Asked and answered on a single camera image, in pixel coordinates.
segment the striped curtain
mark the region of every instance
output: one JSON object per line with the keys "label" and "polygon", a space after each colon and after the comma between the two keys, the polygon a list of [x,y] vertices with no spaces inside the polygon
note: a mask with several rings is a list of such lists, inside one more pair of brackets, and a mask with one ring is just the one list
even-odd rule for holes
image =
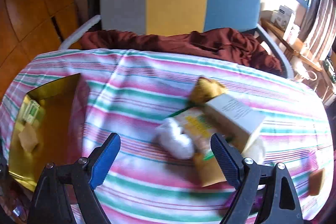
{"label": "striped curtain", "polygon": [[305,41],[314,26],[315,18],[319,10],[321,0],[309,0],[307,11],[303,17],[303,21],[300,26],[300,32],[298,38],[301,41]]}
{"label": "striped curtain", "polygon": [[333,0],[320,0],[314,24],[305,44],[312,59],[325,60],[336,36],[336,5]]}

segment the striped bedsheet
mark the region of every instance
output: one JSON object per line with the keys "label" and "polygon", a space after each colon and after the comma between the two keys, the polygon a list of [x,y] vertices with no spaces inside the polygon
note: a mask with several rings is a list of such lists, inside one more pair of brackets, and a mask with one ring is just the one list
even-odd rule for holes
{"label": "striped bedsheet", "polygon": [[[233,188],[201,188],[189,160],[177,160],[156,142],[162,119],[185,107],[200,75],[227,86],[230,95],[267,116],[261,136],[265,164],[284,162],[299,195],[303,216],[324,205],[333,178],[333,145],[328,119],[317,95],[303,84],[237,64],[195,56],[135,50],[66,50],[38,55],[9,86],[0,106],[3,151],[24,94],[51,80],[82,73],[90,86],[83,156],[111,132],[121,149],[95,193],[112,223],[219,223]],[[315,151],[326,168],[321,194],[307,195]],[[73,211],[80,221],[79,210]],[[253,223],[251,215],[248,223]]]}

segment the maroon fabric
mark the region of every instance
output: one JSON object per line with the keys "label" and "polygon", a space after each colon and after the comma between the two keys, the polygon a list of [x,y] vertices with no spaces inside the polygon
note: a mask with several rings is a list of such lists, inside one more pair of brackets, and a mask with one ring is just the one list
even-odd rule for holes
{"label": "maroon fabric", "polygon": [[214,29],[204,33],[193,31],[190,34],[171,37],[103,30],[87,32],[79,42],[84,50],[109,48],[171,52],[226,60],[276,75],[281,75],[282,71],[279,60],[268,55],[253,35],[241,34],[231,28]]}

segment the small box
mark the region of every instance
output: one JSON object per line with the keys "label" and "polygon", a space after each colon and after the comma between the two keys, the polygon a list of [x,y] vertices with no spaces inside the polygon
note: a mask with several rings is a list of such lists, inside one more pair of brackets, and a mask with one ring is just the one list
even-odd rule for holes
{"label": "small box", "polygon": [[320,194],[324,184],[325,173],[325,168],[310,173],[308,178],[308,195],[316,196]]}
{"label": "small box", "polygon": [[25,128],[18,134],[21,146],[24,151],[31,153],[38,145],[35,129],[26,122]]}
{"label": "small box", "polygon": [[274,24],[275,23],[275,20],[278,16],[278,11],[273,11],[272,12],[272,16],[271,16],[271,22]]}
{"label": "small box", "polygon": [[295,12],[288,8],[287,6],[280,5],[279,11],[275,18],[275,24],[278,25],[284,31],[286,30],[288,24],[290,23],[289,30],[292,28],[292,25],[295,20]]}
{"label": "small box", "polygon": [[204,112],[222,128],[233,134],[232,144],[243,152],[259,136],[265,116],[235,98],[222,94],[205,103]]}

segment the gold box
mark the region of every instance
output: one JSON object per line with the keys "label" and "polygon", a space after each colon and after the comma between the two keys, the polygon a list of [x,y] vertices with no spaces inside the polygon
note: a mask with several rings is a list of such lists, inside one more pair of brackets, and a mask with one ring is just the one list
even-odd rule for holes
{"label": "gold box", "polygon": [[[25,95],[9,149],[9,173],[17,182],[34,191],[46,163],[72,164],[81,157],[89,92],[78,73],[46,83]],[[29,153],[22,148],[18,135],[25,128],[24,114],[31,100],[40,107],[31,123],[38,144]]]}

